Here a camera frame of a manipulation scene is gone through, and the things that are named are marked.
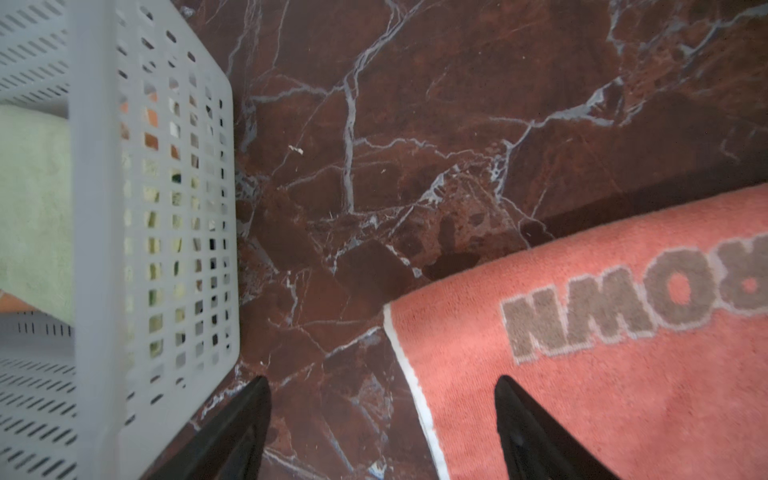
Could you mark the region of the white plastic basket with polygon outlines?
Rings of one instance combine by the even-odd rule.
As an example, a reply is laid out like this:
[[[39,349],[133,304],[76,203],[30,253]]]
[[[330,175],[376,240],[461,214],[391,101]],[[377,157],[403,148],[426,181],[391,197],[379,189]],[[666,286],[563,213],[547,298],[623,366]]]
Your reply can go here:
[[[1,319],[1,475],[138,479],[238,357],[233,95],[169,1],[5,1],[1,100],[71,134],[76,319]]]

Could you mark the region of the orange bunny pattern towel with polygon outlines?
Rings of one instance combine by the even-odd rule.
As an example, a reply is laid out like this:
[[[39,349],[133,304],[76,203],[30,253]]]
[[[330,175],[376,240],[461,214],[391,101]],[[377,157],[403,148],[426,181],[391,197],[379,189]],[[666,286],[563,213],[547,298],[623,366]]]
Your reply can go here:
[[[4,291],[0,292],[0,313],[1,314],[34,312],[35,310],[36,310],[35,307],[20,300],[19,298]]]

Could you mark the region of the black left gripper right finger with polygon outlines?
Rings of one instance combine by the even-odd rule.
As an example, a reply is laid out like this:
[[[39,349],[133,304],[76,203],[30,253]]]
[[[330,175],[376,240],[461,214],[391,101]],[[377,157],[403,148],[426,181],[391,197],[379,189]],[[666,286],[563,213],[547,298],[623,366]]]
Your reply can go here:
[[[521,385],[508,375],[494,388],[496,425],[511,479],[615,479]]]

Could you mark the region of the brown pink striped towel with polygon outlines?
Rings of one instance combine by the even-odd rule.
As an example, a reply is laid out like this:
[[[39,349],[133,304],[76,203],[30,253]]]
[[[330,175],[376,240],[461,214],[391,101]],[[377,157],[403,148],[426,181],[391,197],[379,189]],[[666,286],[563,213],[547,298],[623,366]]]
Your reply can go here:
[[[442,479],[504,479],[503,376],[622,479],[767,475],[767,188],[614,222],[389,303]]]

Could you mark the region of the blue yellow towel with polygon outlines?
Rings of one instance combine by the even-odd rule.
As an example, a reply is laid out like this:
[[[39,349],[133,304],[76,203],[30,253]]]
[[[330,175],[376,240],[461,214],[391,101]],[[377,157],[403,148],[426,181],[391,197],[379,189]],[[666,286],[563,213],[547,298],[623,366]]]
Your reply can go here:
[[[3,105],[1,291],[72,325],[72,243],[68,121]]]

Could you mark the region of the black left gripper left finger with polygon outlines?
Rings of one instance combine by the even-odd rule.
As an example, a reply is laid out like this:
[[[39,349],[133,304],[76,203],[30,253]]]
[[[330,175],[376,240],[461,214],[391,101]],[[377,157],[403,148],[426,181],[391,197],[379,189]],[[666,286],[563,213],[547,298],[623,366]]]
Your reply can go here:
[[[152,479],[256,479],[271,419],[268,379],[251,380]]]

